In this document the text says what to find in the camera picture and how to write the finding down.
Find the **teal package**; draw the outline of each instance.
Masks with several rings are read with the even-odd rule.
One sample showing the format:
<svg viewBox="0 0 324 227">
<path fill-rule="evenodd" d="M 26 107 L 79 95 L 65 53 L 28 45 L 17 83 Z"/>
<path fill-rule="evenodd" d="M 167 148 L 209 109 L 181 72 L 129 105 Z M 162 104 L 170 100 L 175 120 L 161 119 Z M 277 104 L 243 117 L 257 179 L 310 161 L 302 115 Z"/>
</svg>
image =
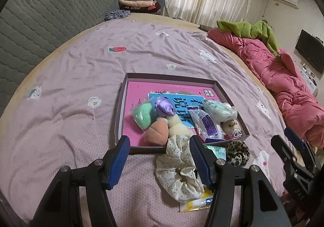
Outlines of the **teal package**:
<svg viewBox="0 0 324 227">
<path fill-rule="evenodd" d="M 226 160 L 226 148 L 218 147 L 218 146 L 212 146 L 212 145 L 204 145 L 204 147 L 206 149 L 210 149 L 211 151 L 213 151 L 213 153 L 215 154 L 215 156 L 218 159 Z"/>
</svg>

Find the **green blanket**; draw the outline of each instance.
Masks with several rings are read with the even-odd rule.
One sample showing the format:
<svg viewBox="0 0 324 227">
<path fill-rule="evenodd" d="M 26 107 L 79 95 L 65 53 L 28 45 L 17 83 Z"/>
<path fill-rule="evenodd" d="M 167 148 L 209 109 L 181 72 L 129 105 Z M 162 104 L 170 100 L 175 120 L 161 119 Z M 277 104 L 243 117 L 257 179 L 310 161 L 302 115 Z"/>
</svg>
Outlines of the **green blanket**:
<svg viewBox="0 0 324 227">
<path fill-rule="evenodd" d="M 269 51 L 275 57 L 279 57 L 273 31 L 265 22 L 258 21 L 255 25 L 251 25 L 248 22 L 217 21 L 217 26 L 221 32 L 232 32 L 240 38 L 261 39 L 264 44 L 267 44 Z"/>
</svg>

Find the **television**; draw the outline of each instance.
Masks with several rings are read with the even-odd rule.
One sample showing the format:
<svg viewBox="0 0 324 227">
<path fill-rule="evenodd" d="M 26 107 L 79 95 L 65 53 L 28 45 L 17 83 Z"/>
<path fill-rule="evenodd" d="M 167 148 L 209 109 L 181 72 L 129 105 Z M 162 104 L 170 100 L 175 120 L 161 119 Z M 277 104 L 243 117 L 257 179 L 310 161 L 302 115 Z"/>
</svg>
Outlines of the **television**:
<svg viewBox="0 0 324 227">
<path fill-rule="evenodd" d="M 321 74 L 324 72 L 324 46 L 320 39 L 302 30 L 296 50 Z"/>
</svg>

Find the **gray quilted headboard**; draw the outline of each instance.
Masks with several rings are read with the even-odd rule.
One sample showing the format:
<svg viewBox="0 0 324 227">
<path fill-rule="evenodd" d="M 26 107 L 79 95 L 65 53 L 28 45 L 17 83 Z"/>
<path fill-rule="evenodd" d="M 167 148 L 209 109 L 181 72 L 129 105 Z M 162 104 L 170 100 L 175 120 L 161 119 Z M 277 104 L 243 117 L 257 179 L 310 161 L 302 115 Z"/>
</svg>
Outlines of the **gray quilted headboard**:
<svg viewBox="0 0 324 227">
<path fill-rule="evenodd" d="M 8 0 L 0 13 L 0 115 L 37 64 L 117 9 L 118 0 Z"/>
</svg>

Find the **purple satin scrunchie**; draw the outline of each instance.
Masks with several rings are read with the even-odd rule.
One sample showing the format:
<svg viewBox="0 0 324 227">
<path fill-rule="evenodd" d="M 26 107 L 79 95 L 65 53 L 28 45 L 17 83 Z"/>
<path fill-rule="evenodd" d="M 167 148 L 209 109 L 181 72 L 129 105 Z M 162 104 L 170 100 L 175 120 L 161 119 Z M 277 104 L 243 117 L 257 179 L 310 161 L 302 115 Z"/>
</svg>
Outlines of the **purple satin scrunchie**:
<svg viewBox="0 0 324 227">
<path fill-rule="evenodd" d="M 154 108 L 160 117 L 166 117 L 166 115 L 174 116 L 176 113 L 172 102 L 164 97 L 157 98 Z"/>
</svg>

